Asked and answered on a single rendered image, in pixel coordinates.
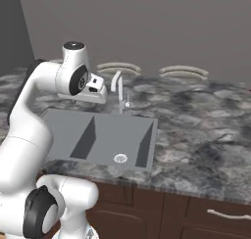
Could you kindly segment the grey sink basin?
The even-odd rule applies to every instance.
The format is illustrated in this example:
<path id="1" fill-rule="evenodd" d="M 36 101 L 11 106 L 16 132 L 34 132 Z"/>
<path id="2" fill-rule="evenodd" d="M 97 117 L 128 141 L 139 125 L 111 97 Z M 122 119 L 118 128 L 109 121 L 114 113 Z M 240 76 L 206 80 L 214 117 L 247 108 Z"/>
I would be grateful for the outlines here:
<path id="1" fill-rule="evenodd" d="M 42 115 L 53 132 L 48 159 L 110 167 L 118 153 L 126 170 L 149 171 L 157 136 L 156 119 L 48 109 Z"/>

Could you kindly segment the brown drawer front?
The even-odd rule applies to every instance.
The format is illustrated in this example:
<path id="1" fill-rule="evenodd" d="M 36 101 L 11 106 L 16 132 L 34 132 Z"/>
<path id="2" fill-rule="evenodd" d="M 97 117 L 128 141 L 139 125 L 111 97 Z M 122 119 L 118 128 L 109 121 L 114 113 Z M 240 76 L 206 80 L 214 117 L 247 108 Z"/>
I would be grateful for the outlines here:
<path id="1" fill-rule="evenodd" d="M 234 220 L 211 215 L 207 213 L 209 209 L 226 215 L 251 215 L 251 206 L 202 198 L 191 198 L 186 215 L 187 220 L 191 224 L 199 227 L 251 239 L 251 220 Z"/>

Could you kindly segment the brown cupboard door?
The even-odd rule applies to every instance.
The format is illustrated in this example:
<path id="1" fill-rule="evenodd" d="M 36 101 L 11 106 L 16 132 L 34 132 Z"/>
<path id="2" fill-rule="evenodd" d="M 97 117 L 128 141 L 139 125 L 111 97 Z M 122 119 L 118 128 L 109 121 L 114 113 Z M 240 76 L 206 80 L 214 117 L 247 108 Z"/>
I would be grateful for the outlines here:
<path id="1" fill-rule="evenodd" d="M 159 239 L 164 194 L 97 183 L 99 199 L 86 212 L 100 239 Z"/>

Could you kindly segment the clear drinking glass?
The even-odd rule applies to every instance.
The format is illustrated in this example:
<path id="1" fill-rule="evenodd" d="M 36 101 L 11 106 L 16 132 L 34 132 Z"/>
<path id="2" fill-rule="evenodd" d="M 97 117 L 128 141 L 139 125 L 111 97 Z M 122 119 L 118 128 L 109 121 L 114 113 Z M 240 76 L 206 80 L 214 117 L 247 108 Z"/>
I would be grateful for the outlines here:
<path id="1" fill-rule="evenodd" d="M 125 153 L 118 153 L 113 158 L 111 172 L 114 177 L 120 177 L 124 174 L 127 168 L 128 157 Z"/>

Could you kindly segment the silver sink tap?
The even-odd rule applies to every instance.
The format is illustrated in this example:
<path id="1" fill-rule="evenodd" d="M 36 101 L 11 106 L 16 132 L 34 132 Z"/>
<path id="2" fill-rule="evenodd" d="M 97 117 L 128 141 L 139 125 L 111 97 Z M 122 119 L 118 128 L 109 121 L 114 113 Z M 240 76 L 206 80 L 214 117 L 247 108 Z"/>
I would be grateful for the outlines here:
<path id="1" fill-rule="evenodd" d="M 130 107 L 129 94 L 126 94 L 124 99 L 124 83 L 123 83 L 123 72 L 117 71 L 111 81 L 111 91 L 117 92 L 119 97 L 119 113 L 122 114 L 124 109 Z"/>

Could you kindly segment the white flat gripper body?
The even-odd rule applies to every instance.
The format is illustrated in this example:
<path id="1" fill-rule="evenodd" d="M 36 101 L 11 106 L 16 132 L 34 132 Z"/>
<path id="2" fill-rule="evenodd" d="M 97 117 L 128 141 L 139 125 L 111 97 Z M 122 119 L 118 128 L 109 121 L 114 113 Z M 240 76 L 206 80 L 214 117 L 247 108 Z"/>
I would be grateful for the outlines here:
<path id="1" fill-rule="evenodd" d="M 68 99 L 73 101 L 81 101 L 95 104 L 105 104 L 107 102 L 107 88 L 105 85 L 98 92 L 86 92 L 81 91 L 75 96 L 59 94 L 62 99 Z"/>

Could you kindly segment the beige curved stool back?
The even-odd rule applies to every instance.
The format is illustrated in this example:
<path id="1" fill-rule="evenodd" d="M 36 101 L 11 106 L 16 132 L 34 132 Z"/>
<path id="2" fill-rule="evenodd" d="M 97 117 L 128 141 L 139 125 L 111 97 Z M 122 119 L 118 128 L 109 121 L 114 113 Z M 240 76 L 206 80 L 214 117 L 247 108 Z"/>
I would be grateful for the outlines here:
<path id="1" fill-rule="evenodd" d="M 160 77 L 165 76 L 186 76 L 186 77 L 199 77 L 200 79 L 207 79 L 209 73 L 205 70 L 191 67 L 191 66 L 168 66 L 159 69 Z"/>
<path id="2" fill-rule="evenodd" d="M 121 63 L 121 62 L 104 63 L 104 64 L 97 65 L 96 69 L 99 73 L 123 71 L 127 73 L 132 73 L 135 75 L 141 75 L 141 68 L 137 65 L 130 64 L 130 63 Z"/>

